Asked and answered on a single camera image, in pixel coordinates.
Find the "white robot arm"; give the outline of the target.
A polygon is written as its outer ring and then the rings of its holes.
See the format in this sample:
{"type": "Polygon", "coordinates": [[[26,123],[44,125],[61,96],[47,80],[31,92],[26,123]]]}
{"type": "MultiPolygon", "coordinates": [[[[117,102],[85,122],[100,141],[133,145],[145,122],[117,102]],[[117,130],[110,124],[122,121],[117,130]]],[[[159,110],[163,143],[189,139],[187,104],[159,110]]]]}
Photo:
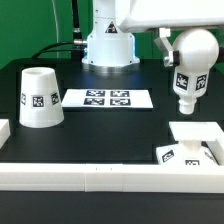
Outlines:
{"type": "Polygon", "coordinates": [[[139,62],[136,33],[156,31],[164,65],[176,67],[192,58],[207,68],[218,59],[210,33],[224,26],[224,0],[93,0],[93,29],[83,63],[95,68],[123,68],[139,62]]]}

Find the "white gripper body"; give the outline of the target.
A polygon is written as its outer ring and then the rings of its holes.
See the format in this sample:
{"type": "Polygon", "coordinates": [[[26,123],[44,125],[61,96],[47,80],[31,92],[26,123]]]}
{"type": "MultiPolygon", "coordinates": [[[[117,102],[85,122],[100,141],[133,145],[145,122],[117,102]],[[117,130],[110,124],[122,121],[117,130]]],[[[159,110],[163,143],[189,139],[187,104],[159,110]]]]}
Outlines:
{"type": "Polygon", "coordinates": [[[224,0],[118,0],[118,27],[123,32],[220,25],[224,0]]]}

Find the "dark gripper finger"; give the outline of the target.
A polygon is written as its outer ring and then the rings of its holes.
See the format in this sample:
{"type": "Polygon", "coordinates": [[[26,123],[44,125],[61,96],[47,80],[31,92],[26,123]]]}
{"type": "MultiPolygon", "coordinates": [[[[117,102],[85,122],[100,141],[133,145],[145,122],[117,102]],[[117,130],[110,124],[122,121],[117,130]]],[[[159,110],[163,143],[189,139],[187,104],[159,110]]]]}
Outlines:
{"type": "Polygon", "coordinates": [[[180,65],[180,53],[174,50],[168,38],[171,36],[169,28],[159,28],[159,36],[154,40],[156,46],[163,54],[163,63],[165,67],[176,67],[180,65]]]}

